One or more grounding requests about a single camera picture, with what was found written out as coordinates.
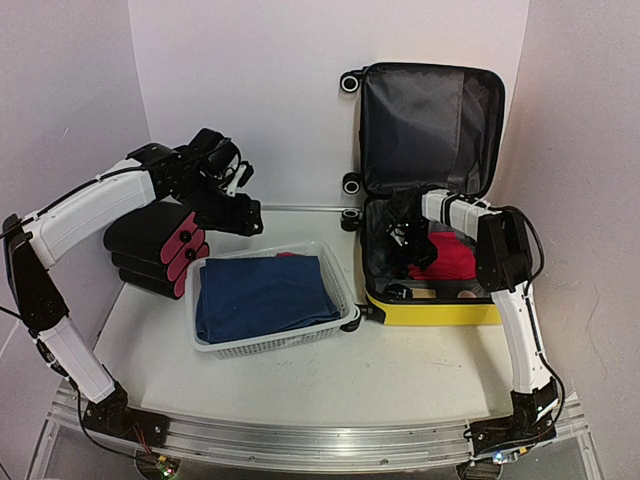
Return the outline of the red garment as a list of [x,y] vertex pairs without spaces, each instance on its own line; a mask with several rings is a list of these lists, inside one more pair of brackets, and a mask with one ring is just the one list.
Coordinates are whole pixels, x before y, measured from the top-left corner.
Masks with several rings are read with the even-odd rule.
[[428,238],[437,249],[437,258],[424,269],[411,265],[408,273],[410,279],[462,281],[476,278],[474,252],[454,232],[430,233]]

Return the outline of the black pink drawer organizer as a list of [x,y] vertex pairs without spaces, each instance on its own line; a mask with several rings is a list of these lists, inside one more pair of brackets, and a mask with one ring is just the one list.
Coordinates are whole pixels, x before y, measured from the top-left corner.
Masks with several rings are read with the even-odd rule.
[[122,281],[171,299],[184,295],[191,263],[209,254],[195,213],[169,202],[116,220],[106,229],[103,244]]

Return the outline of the yellow Pikachu suitcase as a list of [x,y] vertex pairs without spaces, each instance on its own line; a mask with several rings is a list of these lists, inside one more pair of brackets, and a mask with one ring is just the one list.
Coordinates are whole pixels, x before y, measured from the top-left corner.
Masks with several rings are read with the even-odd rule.
[[[343,191],[362,194],[360,209],[343,213],[341,226],[359,235],[364,315],[386,326],[496,325],[488,292],[472,280],[423,281],[391,269],[382,220],[393,194],[443,189],[482,198],[489,190],[503,129],[505,88],[488,70],[420,63],[379,62],[344,72],[342,92],[359,98],[359,165],[344,175]],[[454,232],[474,255],[475,242],[436,221],[429,234]],[[397,300],[389,284],[436,292],[434,299]],[[458,299],[463,290],[476,299]]]

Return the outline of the white plastic basket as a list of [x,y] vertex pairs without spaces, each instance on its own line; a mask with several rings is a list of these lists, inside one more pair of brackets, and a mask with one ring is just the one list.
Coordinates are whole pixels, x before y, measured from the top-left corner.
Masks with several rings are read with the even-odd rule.
[[[322,280],[331,300],[340,309],[340,318],[306,328],[289,330],[260,337],[207,344],[196,337],[195,314],[200,294],[199,269],[208,259],[234,259],[252,257],[273,257],[279,252],[294,252],[305,256],[316,256],[320,262]],[[360,310],[346,281],[342,268],[329,246],[321,241],[304,241],[253,251],[241,251],[217,257],[201,258],[191,263],[183,295],[186,311],[186,325],[192,347],[199,352],[211,352],[220,359],[257,354],[299,344],[322,340],[332,336],[344,325],[358,324]]]

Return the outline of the blue garment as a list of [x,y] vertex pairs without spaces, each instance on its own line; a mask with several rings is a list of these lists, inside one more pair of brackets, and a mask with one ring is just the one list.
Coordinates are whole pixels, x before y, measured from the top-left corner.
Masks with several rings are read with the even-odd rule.
[[208,259],[199,269],[196,337],[207,344],[245,340],[334,321],[316,256]]

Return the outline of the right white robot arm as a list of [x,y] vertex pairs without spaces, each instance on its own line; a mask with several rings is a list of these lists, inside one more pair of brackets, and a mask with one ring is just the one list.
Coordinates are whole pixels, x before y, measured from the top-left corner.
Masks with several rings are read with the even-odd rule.
[[533,299],[533,282],[544,268],[544,250],[531,221],[513,206],[494,207],[480,198],[443,189],[413,189],[395,195],[382,220],[385,234],[409,249],[410,264],[429,265],[434,248],[426,234],[407,241],[408,230],[436,221],[475,242],[476,278],[497,307],[512,365],[512,407],[503,433],[524,443],[549,430],[566,390],[549,365]]

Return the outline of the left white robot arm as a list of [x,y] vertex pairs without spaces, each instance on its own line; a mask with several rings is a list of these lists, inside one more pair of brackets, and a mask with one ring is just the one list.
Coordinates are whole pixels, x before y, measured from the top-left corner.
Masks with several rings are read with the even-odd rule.
[[203,128],[178,147],[143,145],[26,217],[5,219],[1,239],[18,316],[55,369],[97,405],[94,417],[110,435],[127,435],[134,415],[116,400],[117,382],[76,327],[52,269],[116,220],[167,198],[205,230],[259,235],[260,203],[243,191],[254,172],[231,138]]

